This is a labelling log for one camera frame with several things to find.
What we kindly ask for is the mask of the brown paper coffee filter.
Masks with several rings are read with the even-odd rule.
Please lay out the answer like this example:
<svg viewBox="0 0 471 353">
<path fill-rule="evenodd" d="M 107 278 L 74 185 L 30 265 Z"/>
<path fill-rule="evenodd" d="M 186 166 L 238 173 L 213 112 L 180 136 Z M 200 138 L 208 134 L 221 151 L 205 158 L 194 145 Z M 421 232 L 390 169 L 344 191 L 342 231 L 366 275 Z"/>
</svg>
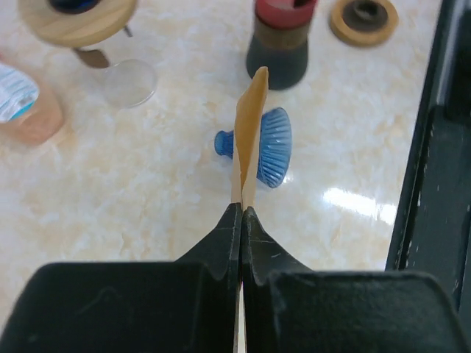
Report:
<svg viewBox="0 0 471 353">
<path fill-rule="evenodd" d="M 240 326 L 241 284 L 244 275 L 248 287 L 255 286 L 257 276 L 253 270 L 254 245 L 266 240 L 255 212 L 257 172 L 261 138 L 261 119 L 268 92 L 269 70 L 260 67 L 249 87 L 236 105 L 233 127 L 233 169 L 231 176 L 231 202 L 241 206 L 241 235 L 239 248 L 239 280 L 236 285 L 234 352 L 238 351 Z"/>
</svg>

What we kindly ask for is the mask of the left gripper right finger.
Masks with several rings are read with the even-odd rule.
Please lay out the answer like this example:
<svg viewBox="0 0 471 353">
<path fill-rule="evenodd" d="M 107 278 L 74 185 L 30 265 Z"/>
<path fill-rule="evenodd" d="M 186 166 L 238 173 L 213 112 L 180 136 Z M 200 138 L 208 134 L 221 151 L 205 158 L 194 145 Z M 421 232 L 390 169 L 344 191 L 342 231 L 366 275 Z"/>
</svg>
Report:
<svg viewBox="0 0 471 353">
<path fill-rule="evenodd" d="M 241 224 L 248 352 L 468 352 L 449 298 L 413 271 L 314 271 L 263 228 Z"/>
</svg>

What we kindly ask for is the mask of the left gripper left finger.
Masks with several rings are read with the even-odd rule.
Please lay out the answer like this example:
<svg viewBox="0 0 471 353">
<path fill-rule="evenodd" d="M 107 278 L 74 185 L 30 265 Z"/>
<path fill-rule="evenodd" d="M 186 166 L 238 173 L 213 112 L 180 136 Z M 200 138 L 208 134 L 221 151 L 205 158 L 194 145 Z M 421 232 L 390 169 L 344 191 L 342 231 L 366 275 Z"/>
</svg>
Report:
<svg viewBox="0 0 471 353">
<path fill-rule="evenodd" d="M 50 263 L 18 297 L 3 352 L 236 352 L 242 209 L 172 262 Z"/>
</svg>

